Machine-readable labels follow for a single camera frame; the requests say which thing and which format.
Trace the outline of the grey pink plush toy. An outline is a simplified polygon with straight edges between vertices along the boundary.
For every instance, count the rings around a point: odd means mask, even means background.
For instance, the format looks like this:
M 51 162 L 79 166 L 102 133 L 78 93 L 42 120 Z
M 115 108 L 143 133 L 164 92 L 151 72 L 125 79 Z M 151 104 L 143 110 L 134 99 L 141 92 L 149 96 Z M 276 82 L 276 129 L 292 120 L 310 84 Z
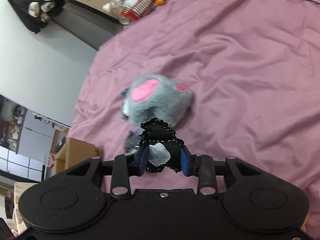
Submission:
M 122 118 L 131 124 L 140 127 L 142 123 L 157 118 L 173 129 L 191 107 L 194 97 L 184 84 L 159 74 L 139 77 L 121 95 Z

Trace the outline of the cardboard box on floor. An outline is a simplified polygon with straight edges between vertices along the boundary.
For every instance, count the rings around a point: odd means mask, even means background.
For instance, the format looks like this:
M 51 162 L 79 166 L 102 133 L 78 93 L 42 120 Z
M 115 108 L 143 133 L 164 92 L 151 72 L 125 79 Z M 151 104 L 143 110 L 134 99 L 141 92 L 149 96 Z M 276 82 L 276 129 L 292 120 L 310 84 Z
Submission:
M 103 156 L 103 151 L 95 145 L 67 138 L 62 148 L 55 156 L 54 174 L 79 164 L 80 162 L 93 156 Z

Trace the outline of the purple bed sheet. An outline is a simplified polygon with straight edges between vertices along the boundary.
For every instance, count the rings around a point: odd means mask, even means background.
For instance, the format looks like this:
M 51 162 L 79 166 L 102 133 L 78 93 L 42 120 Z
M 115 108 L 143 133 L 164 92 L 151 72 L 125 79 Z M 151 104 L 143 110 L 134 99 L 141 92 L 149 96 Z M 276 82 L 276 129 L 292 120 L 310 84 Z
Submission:
M 190 152 L 300 187 L 319 239 L 319 0 L 170 0 L 100 47 L 68 135 L 122 154 L 120 94 L 148 73 L 194 92 L 176 127 Z

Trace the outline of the red plastic basket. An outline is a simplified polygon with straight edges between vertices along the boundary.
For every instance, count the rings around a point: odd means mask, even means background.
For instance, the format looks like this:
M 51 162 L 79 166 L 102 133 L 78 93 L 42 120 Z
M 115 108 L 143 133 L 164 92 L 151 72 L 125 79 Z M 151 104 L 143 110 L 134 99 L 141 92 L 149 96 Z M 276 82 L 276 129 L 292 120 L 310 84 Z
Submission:
M 122 25 L 129 25 L 149 14 L 155 6 L 156 0 L 127 0 L 124 9 L 119 14 L 118 21 Z

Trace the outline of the black white hanging clothes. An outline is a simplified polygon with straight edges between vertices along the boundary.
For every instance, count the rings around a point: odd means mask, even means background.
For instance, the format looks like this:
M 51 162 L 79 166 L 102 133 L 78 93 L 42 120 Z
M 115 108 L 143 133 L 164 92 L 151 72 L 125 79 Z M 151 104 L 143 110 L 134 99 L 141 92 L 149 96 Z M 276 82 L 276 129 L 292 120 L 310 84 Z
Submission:
M 18 18 L 32 33 L 39 33 L 61 14 L 64 0 L 8 0 Z

